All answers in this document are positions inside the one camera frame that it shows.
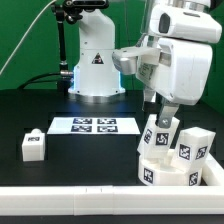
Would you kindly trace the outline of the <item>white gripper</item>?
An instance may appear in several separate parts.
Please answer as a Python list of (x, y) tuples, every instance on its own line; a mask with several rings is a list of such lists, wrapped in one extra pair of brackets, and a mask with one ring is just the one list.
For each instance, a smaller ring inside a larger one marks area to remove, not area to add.
[(152, 56), (140, 57), (137, 78), (150, 87), (143, 90), (144, 112), (156, 111), (155, 92), (166, 98), (162, 100), (156, 125), (169, 128), (178, 104), (195, 105), (201, 98), (213, 52), (207, 44), (171, 38), (160, 38), (158, 45), (158, 64), (152, 64)]

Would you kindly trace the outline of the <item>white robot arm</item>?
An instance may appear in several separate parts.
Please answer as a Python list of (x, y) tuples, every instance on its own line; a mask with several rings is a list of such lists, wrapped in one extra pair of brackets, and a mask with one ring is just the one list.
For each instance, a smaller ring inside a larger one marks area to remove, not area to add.
[(74, 68), (76, 95), (88, 101), (119, 94), (119, 75), (137, 76), (145, 99), (162, 98), (158, 125), (167, 128), (180, 105), (201, 98), (212, 61), (210, 45), (222, 27), (209, 10), (216, 0), (146, 0), (141, 38), (132, 47), (114, 48), (115, 27), (101, 13), (108, 0), (68, 0), (69, 17), (79, 22), (80, 59)]

